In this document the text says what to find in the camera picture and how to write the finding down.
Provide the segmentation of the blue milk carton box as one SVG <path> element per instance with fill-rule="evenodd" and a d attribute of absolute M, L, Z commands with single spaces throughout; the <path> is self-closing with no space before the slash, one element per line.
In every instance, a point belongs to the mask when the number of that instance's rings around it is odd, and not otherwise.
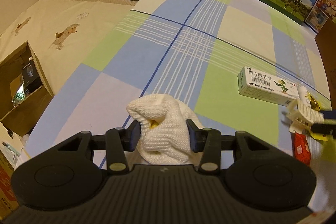
<path fill-rule="evenodd" d="M 328 19 L 335 23 L 335 15 L 336 0 L 316 0 L 305 19 L 305 24 L 315 33 L 319 33 Z"/>

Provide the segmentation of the beige embroidered blanket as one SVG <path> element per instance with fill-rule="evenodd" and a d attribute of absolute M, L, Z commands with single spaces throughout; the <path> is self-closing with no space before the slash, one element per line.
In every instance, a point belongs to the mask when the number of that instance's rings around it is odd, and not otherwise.
<path fill-rule="evenodd" d="M 57 94 L 135 4 L 131 0 L 39 0 L 1 34 L 1 59 L 28 42 Z"/>

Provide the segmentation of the white knitted cloth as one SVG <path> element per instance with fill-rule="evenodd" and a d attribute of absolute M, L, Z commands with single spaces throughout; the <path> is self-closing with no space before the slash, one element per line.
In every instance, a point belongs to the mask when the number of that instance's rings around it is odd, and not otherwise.
<path fill-rule="evenodd" d="M 150 94 L 131 101 L 126 110 L 140 123 L 137 150 L 145 161 L 157 165 L 199 164 L 202 154 L 191 151 L 186 121 L 191 119 L 198 128 L 203 125 L 184 102 L 168 94 Z"/>

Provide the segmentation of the white medicine bottle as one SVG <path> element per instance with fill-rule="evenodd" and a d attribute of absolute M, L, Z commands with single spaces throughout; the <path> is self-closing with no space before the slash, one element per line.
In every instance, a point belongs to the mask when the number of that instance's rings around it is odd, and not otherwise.
<path fill-rule="evenodd" d="M 300 98 L 300 101 L 307 107 L 311 107 L 311 104 L 310 104 L 310 99 L 309 99 L 309 94 L 307 92 L 307 89 L 306 87 L 304 86 L 299 86 L 297 88 L 298 90 L 298 95 L 299 95 L 299 98 Z"/>

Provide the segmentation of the white green ointment box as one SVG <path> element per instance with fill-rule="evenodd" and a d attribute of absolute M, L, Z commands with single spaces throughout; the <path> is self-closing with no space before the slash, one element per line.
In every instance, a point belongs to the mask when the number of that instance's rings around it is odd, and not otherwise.
<path fill-rule="evenodd" d="M 240 95 L 282 106 L 299 99 L 295 83 L 251 67 L 243 67 L 239 72 L 238 89 Z"/>

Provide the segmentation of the red packet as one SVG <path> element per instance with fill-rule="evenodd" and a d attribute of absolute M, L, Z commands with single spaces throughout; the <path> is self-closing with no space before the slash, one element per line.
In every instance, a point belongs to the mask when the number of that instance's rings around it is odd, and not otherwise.
<path fill-rule="evenodd" d="M 300 162 L 310 165 L 311 162 L 311 152 L 309 145 L 304 134 L 294 133 L 293 139 L 293 151 L 294 157 Z"/>

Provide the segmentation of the open brown cardboard box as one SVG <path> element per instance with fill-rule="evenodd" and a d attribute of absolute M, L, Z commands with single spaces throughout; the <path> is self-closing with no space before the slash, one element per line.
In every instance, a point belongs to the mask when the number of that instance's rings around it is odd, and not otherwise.
<path fill-rule="evenodd" d="M 28 42 L 1 61 L 1 123 L 21 137 L 29 134 L 54 97 Z"/>

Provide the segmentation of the yellow snack packet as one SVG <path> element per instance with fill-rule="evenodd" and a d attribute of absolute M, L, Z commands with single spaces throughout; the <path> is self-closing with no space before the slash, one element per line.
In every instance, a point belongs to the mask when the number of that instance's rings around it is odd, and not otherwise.
<path fill-rule="evenodd" d="M 335 110 L 323 110 L 321 104 L 310 94 L 307 94 L 314 118 L 309 129 L 315 140 L 335 140 Z"/>

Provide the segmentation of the checked bed sheet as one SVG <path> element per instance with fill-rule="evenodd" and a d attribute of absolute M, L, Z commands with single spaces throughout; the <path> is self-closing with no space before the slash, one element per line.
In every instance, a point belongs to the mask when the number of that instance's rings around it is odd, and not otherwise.
<path fill-rule="evenodd" d="M 241 96 L 243 67 L 330 94 L 315 33 L 258 0 L 140 0 L 76 68 L 34 128 L 34 157 L 82 130 L 130 123 L 127 104 L 151 93 L 185 102 L 202 125 L 244 130 L 291 153 L 285 108 Z"/>

